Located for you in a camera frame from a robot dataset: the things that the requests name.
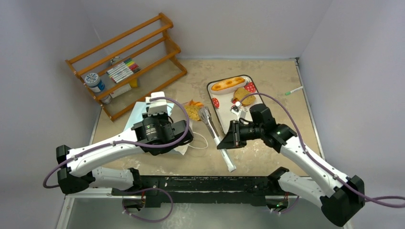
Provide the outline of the orange fake pastry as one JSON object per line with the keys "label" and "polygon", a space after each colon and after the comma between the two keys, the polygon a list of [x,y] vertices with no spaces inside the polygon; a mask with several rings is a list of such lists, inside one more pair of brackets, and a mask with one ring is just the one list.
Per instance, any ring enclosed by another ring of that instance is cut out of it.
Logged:
{"label": "orange fake pastry", "polygon": [[198,101],[194,101],[194,100],[190,100],[188,103],[187,103],[187,105],[190,105],[190,106],[197,106],[197,107],[204,107],[204,104],[203,103],[201,103],[201,102],[198,102]]}

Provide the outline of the light blue paper bag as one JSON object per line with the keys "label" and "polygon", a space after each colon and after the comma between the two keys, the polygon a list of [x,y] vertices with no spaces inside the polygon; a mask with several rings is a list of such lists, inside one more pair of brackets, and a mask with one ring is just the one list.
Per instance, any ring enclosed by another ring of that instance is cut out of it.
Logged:
{"label": "light blue paper bag", "polygon": [[[132,112],[131,112],[131,114],[129,116],[129,119],[128,119],[128,121],[127,121],[127,123],[126,123],[123,130],[126,131],[127,129],[132,128],[134,124],[142,122],[143,121],[142,115],[147,112],[146,108],[147,108],[147,105],[146,105],[145,102],[136,102],[134,107],[133,107],[133,110],[132,110]],[[183,133],[181,131],[184,131],[184,129],[186,127],[186,120],[180,120],[180,121],[178,121],[178,123],[180,123],[180,124],[177,124],[177,122],[175,124],[171,124],[171,127],[175,128],[173,130],[174,134],[178,134],[178,136],[182,136]],[[177,146],[176,148],[173,148],[171,151],[169,151],[169,153],[185,155],[187,150],[191,149],[191,148],[193,148],[193,149],[206,149],[206,148],[208,148],[207,139],[203,135],[201,135],[201,134],[199,134],[197,132],[192,132],[192,120],[189,121],[189,131],[187,132],[187,134],[188,135],[192,134],[193,136],[199,135],[198,139],[200,139],[200,140],[203,139],[203,141],[205,142],[205,147],[192,146],[188,142],[187,144],[184,144],[184,145],[181,145],[181,146]]]}

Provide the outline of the round brown bread slice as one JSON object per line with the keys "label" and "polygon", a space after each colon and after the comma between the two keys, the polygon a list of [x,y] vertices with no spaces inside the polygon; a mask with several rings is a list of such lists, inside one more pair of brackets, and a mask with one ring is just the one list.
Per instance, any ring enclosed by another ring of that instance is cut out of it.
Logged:
{"label": "round brown bread slice", "polygon": [[256,101],[256,97],[245,88],[238,88],[233,95],[233,102],[241,102],[243,106],[250,106]]}

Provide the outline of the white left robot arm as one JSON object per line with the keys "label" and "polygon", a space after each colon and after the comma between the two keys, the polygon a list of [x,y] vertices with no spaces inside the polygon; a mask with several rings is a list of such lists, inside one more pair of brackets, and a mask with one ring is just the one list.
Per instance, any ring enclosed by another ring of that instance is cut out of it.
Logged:
{"label": "white left robot arm", "polygon": [[188,119],[171,123],[167,113],[144,114],[142,121],[107,140],[75,149],[57,147],[57,161],[62,164],[57,172],[59,188],[73,194],[89,187],[111,187],[137,195],[143,188],[137,169],[109,169],[104,164],[135,154],[165,154],[192,140]]}

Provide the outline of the long fake bread loaf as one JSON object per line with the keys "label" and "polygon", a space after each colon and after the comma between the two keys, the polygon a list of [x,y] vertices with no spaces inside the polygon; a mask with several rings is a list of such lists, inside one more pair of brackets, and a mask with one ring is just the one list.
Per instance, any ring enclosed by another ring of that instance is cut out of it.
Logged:
{"label": "long fake bread loaf", "polygon": [[224,79],[216,82],[210,88],[213,93],[223,94],[232,91],[233,89],[243,87],[246,80],[243,77],[237,76],[228,79]]}

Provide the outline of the white strawberry tray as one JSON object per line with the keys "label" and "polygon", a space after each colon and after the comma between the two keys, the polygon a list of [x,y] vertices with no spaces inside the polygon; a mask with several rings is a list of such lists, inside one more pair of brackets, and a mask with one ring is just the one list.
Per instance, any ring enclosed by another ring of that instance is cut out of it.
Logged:
{"label": "white strawberry tray", "polygon": [[[243,77],[246,80],[246,83],[242,88],[245,88],[246,90],[248,90],[251,93],[258,92],[256,85],[254,84],[254,82],[250,76],[248,76],[248,75],[238,75],[238,76]],[[232,91],[229,91],[228,93],[223,93],[223,94],[213,93],[210,90],[210,88],[213,84],[215,84],[218,81],[224,80],[224,79],[209,82],[207,84],[207,91],[208,91],[209,97],[211,99],[211,103],[214,107],[215,115],[218,118],[219,124],[221,126],[221,130],[223,133],[226,133],[228,131],[230,121],[236,120],[235,119],[236,115],[231,113],[230,109],[235,104],[235,102],[233,102],[233,95],[234,95],[234,92],[238,88],[233,89]]]}

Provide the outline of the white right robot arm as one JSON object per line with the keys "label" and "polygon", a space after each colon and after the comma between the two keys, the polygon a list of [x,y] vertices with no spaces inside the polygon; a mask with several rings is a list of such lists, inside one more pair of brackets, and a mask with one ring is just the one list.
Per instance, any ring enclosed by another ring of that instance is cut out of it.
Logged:
{"label": "white right robot arm", "polygon": [[276,123],[270,109],[255,104],[249,109],[251,122],[230,121],[228,132],[217,143],[217,149],[245,147],[248,140],[261,139],[266,146],[289,158],[311,177],[301,178],[286,168],[278,168],[268,181],[274,194],[282,191],[300,196],[319,207],[334,225],[343,227],[365,205],[364,181],[349,177],[333,168],[308,146],[298,134],[285,124]]}

